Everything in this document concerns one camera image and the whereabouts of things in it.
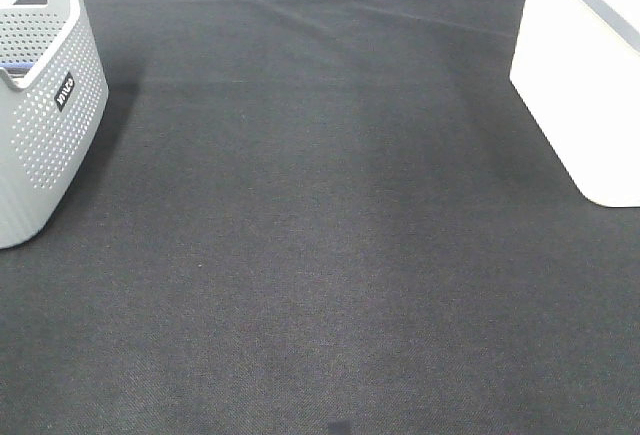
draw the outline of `white plastic bin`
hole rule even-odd
[[[580,191],[640,205],[640,0],[526,0],[511,80]]]
[[[107,96],[82,0],[0,6],[0,248],[45,225]]]

